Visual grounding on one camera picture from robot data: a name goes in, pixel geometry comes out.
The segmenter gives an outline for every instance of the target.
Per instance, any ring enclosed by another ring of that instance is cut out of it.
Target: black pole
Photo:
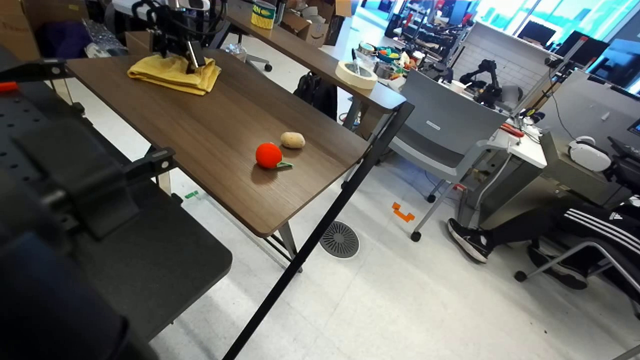
[[[316,228],[311,232],[311,235],[309,235],[309,239],[302,245],[298,255],[293,258],[291,264],[284,270],[284,273],[280,276],[271,291],[269,291],[267,297],[264,298],[258,310],[253,314],[222,360],[233,360],[238,356],[246,342],[249,341],[255,330],[258,329],[258,326],[264,320],[265,316],[267,316],[269,310],[271,310],[280,295],[282,295],[287,288],[287,285],[289,285],[296,275],[298,269],[302,267],[302,264],[304,264],[309,255],[311,255],[313,249],[320,242],[322,235],[329,228],[329,225],[338,217],[338,214],[347,202],[349,202],[349,199],[353,193],[356,192],[360,183],[362,183],[369,171],[371,171],[372,167],[376,164],[376,161],[385,152],[391,140],[393,140],[398,130],[400,130],[409,117],[409,114],[413,111],[413,108],[414,106],[408,102],[400,105],[396,115],[393,116],[389,122],[387,129],[382,133],[380,138],[373,143],[373,147],[367,153],[364,160],[362,160],[362,164],[360,164],[351,179],[346,183],[344,189],[338,194],[338,197],[329,207],[329,210],[327,210]]]

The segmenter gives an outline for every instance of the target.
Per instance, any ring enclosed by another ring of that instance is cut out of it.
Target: yellow towel
[[[146,57],[133,65],[127,75],[150,83],[196,95],[204,95],[222,71],[213,59],[205,59],[207,65],[199,67],[193,74],[186,74],[189,63],[181,56],[163,58],[160,55]]]

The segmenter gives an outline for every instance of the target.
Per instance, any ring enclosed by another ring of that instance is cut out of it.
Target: orange ball
[[[276,168],[282,161],[282,151],[274,143],[266,142],[255,151],[255,161],[264,168]]]

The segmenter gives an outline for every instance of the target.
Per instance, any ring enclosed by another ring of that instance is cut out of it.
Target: window
[[[535,21],[556,31],[553,42],[564,41],[574,30],[602,40],[639,1],[481,0],[476,19],[509,34],[517,33],[527,21]]]

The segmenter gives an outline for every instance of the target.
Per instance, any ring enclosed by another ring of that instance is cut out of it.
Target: white stripe
[[[587,223],[589,223],[589,224],[591,224],[591,225],[593,225],[595,227],[598,227],[598,228],[602,229],[605,233],[608,233],[611,238],[614,238],[616,240],[619,240],[620,242],[625,243],[628,247],[633,247],[633,248],[635,248],[637,250],[640,250],[640,245],[638,243],[634,242],[631,239],[628,239],[628,238],[624,237],[624,235],[619,234],[616,231],[613,231],[612,230],[613,226],[611,226],[610,224],[604,223],[604,224],[607,224],[609,226],[602,226],[602,222],[597,222],[597,221],[591,220],[591,219],[589,219],[587,217],[584,217],[584,216],[578,214],[578,212],[572,212],[569,215],[571,215],[573,217],[576,217],[576,218],[579,218],[579,219],[582,219],[583,221],[585,221],[585,222],[587,222]]]
[[[622,229],[618,229],[615,225],[612,225],[612,224],[610,224],[610,223],[608,223],[606,221],[602,221],[599,218],[592,217],[591,215],[585,214],[585,213],[583,213],[581,211],[578,211],[576,209],[569,209],[569,211],[572,212],[572,213],[580,214],[580,215],[582,215],[582,217],[590,218],[593,221],[598,222],[598,223],[608,227],[609,229],[611,229],[615,233],[618,233],[618,234],[621,234],[623,236],[626,236],[631,242],[633,242],[635,244],[639,244],[640,243],[640,241],[635,236],[629,234],[628,232],[626,232],[626,231],[624,231]]]
[[[640,251],[636,250],[636,249],[635,249],[635,248],[633,248],[633,247],[630,247],[630,246],[628,245],[628,243],[627,243],[627,242],[624,242],[624,241],[620,240],[619,238],[614,238],[613,236],[611,236],[611,234],[609,234],[609,233],[605,233],[604,231],[600,230],[599,228],[597,228],[597,227],[595,227],[595,226],[593,226],[593,225],[591,225],[591,224],[588,224],[588,223],[586,223],[585,221],[583,221],[583,220],[581,220],[581,219],[579,219],[579,218],[575,218],[575,217],[573,217],[571,214],[564,214],[564,215],[565,215],[566,217],[570,218],[571,220],[573,220],[573,221],[577,222],[577,223],[580,223],[580,224],[582,224],[582,225],[584,225],[584,226],[586,226],[586,227],[588,227],[588,228],[590,228],[590,229],[592,229],[592,230],[594,230],[594,231],[599,232],[600,234],[603,234],[603,235],[605,235],[605,236],[607,236],[607,237],[609,237],[609,238],[611,238],[611,239],[613,239],[613,240],[616,240],[616,241],[620,242],[622,245],[624,245],[624,246],[628,247],[628,248],[629,248],[629,250],[634,251],[634,252],[636,252],[637,254],[640,254]]]

